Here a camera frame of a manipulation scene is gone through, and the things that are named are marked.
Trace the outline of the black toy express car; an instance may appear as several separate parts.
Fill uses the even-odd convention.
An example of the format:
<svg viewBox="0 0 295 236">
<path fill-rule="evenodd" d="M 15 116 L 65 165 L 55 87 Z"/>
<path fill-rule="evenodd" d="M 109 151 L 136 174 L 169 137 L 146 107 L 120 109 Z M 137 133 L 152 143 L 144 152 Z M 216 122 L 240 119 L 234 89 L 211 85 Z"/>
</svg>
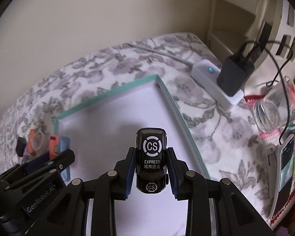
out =
<svg viewBox="0 0 295 236">
<path fill-rule="evenodd" d="M 165 159 L 167 135 L 164 129 L 145 127 L 136 134 L 136 187 L 157 194 L 169 182 Z"/>
</svg>

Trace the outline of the black wall charger adapter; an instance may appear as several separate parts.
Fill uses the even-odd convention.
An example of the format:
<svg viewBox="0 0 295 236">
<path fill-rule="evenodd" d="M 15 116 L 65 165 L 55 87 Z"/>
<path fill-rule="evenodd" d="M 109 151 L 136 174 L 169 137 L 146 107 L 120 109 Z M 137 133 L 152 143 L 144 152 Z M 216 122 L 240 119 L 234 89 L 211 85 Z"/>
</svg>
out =
<svg viewBox="0 0 295 236">
<path fill-rule="evenodd" d="M 23 157 L 27 142 L 23 137 L 17 138 L 16 153 L 19 157 Z"/>
</svg>

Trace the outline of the teal rimmed white box lid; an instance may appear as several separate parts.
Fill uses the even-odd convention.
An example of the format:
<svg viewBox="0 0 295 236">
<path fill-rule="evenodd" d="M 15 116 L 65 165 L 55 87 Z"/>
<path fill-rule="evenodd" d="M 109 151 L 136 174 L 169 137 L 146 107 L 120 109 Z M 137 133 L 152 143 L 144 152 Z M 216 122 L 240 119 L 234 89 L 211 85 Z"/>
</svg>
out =
<svg viewBox="0 0 295 236">
<path fill-rule="evenodd" d="M 98 178 L 114 168 L 136 144 L 143 127 L 166 131 L 167 145 L 189 169 L 209 177 L 195 141 L 165 84 L 148 76 L 113 88 L 63 112 L 54 132 L 70 139 L 74 163 L 65 169 L 65 182 Z M 177 201 L 167 186 L 152 195 L 132 186 L 125 201 L 115 202 L 118 235 L 184 235 L 187 202 Z"/>
</svg>

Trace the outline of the floral grey white blanket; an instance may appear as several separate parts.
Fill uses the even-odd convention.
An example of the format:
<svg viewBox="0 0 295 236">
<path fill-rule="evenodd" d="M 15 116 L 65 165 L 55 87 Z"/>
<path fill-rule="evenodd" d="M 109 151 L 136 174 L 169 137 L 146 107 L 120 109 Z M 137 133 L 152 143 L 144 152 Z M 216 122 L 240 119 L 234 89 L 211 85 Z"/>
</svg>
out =
<svg viewBox="0 0 295 236">
<path fill-rule="evenodd" d="M 210 176 L 230 178 L 264 219 L 272 200 L 266 144 L 242 99 L 224 110 L 191 78 L 192 66 L 217 58 L 194 34 L 175 33 L 124 43 L 84 56 L 28 88 L 0 121 L 0 174 L 19 162 L 17 137 L 31 129 L 51 132 L 56 117 L 81 102 L 136 79 L 157 74 L 190 129 Z"/>
</svg>

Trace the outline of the white framed tablet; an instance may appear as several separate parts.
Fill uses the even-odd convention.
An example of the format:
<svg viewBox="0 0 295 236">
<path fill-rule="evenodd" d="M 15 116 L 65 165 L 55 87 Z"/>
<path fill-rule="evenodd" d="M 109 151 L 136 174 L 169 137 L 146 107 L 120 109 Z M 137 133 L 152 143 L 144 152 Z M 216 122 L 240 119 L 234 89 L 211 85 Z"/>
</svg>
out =
<svg viewBox="0 0 295 236">
<path fill-rule="evenodd" d="M 273 199 L 270 219 L 274 219 L 288 202 L 293 185 L 294 163 L 295 140 L 291 134 L 282 145 L 276 146 L 267 155 L 269 197 Z"/>
</svg>

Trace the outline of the clear glass jar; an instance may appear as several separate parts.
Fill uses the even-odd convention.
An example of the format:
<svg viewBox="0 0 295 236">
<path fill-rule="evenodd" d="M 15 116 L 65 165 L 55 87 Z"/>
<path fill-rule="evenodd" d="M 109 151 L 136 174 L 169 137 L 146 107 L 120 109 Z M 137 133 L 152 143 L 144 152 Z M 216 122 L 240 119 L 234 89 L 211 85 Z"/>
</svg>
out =
<svg viewBox="0 0 295 236">
<path fill-rule="evenodd" d="M 253 115 L 260 131 L 271 134 L 295 120 L 295 85 L 285 76 L 253 107 Z"/>
</svg>

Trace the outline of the white power strip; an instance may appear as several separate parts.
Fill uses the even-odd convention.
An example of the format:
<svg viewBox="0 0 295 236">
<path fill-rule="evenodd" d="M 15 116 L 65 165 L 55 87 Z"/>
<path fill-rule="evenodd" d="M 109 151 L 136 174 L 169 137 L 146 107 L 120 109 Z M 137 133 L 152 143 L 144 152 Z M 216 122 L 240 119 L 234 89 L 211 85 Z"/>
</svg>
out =
<svg viewBox="0 0 295 236">
<path fill-rule="evenodd" d="M 238 105 L 244 97 L 244 92 L 239 90 L 234 96 L 228 96 L 225 91 L 217 85 L 217 78 L 221 70 L 219 67 L 204 59 L 195 64 L 191 70 L 191 77 L 201 85 L 212 98 L 226 111 Z"/>
</svg>

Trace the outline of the black plugged charger block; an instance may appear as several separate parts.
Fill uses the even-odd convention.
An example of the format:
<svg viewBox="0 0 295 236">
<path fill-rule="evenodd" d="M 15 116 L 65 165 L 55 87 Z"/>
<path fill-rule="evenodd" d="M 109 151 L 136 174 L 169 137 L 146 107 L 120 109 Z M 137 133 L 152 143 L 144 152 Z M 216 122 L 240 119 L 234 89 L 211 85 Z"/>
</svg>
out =
<svg viewBox="0 0 295 236">
<path fill-rule="evenodd" d="M 217 78 L 217 85 L 228 95 L 234 96 L 254 72 L 254 64 L 242 55 L 227 57 Z"/>
</svg>

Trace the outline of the white shelf unit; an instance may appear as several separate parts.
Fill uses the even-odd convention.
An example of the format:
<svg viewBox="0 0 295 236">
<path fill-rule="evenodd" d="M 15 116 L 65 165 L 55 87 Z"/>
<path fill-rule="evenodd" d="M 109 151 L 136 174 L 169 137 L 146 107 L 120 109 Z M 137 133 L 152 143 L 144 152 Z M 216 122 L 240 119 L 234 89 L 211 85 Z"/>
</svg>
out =
<svg viewBox="0 0 295 236">
<path fill-rule="evenodd" d="M 288 0 L 212 0 L 207 46 L 220 61 L 246 41 L 277 40 L 272 52 L 295 64 L 295 9 Z"/>
</svg>

